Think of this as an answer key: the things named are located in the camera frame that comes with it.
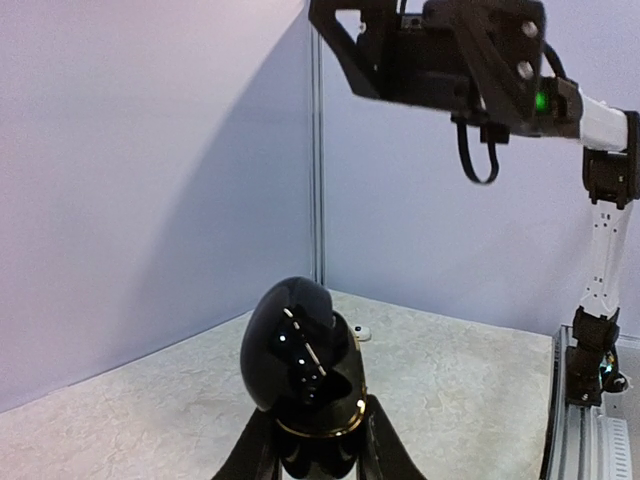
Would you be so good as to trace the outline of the white earbud charging case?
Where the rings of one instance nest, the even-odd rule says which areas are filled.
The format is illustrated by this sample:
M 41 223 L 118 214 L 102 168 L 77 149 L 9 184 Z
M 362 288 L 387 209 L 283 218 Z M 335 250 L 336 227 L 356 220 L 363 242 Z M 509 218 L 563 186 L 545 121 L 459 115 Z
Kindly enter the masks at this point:
M 367 326 L 363 326 L 363 325 L 355 325 L 353 327 L 353 332 L 355 337 L 360 341 L 360 342 L 367 342 L 370 341 L 372 338 L 372 332 L 371 329 Z

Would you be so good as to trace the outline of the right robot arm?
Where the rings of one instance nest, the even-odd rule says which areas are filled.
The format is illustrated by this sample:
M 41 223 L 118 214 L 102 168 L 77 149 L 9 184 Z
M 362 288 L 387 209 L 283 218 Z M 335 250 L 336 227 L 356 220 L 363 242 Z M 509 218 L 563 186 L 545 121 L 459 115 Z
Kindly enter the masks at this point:
M 513 136 L 562 138 L 583 151 L 593 207 L 591 276 L 573 320 L 575 356 L 609 355 L 619 334 L 618 279 L 639 197 L 639 115 L 587 96 L 546 38 L 539 1 L 314 1 L 308 18 L 360 97 L 449 114 L 475 180 L 467 131 L 490 158 Z

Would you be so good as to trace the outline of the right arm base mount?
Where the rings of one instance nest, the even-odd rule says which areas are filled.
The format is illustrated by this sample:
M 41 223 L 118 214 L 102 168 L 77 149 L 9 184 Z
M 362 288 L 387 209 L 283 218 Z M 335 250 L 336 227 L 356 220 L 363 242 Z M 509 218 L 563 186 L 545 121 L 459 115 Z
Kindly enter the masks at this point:
M 628 387 L 628 379 L 620 371 L 616 342 L 620 328 L 619 309 L 611 318 L 594 316 L 580 306 L 572 323 L 575 346 L 569 346 L 565 358 L 566 402 L 581 407 L 600 406 L 602 394 L 619 394 Z

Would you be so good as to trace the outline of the black charging case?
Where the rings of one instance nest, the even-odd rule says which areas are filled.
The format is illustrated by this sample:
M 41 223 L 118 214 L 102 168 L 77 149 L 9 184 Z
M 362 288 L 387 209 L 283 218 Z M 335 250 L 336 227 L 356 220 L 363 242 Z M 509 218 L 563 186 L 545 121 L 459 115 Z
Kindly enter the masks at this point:
M 322 285 L 295 276 L 264 294 L 244 332 L 240 370 L 291 477 L 341 479 L 352 470 L 366 410 L 364 366 Z

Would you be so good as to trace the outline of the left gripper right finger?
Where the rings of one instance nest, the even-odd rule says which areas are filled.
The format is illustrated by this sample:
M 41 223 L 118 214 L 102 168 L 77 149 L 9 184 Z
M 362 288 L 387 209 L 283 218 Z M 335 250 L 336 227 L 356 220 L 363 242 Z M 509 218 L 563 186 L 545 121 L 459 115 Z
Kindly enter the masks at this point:
M 363 434 L 357 460 L 358 479 L 425 480 L 375 395 L 367 396 L 365 416 L 358 431 Z

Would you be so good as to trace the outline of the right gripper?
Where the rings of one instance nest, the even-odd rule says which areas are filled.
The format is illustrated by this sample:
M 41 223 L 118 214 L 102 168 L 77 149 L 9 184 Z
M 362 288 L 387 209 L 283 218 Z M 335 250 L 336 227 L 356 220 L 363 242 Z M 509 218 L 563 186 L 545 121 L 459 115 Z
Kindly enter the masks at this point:
M 337 18 L 342 10 L 360 13 L 356 39 Z M 426 1 L 413 14 L 394 1 L 311 1 L 308 19 L 355 95 L 535 135 L 540 1 Z

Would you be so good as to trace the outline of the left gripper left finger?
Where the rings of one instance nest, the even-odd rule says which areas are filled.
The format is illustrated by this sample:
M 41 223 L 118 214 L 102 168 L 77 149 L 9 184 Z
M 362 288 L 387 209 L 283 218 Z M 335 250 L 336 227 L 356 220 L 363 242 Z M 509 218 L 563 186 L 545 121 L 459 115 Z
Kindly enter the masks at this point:
M 213 480 L 277 480 L 282 478 L 274 422 L 254 412 Z

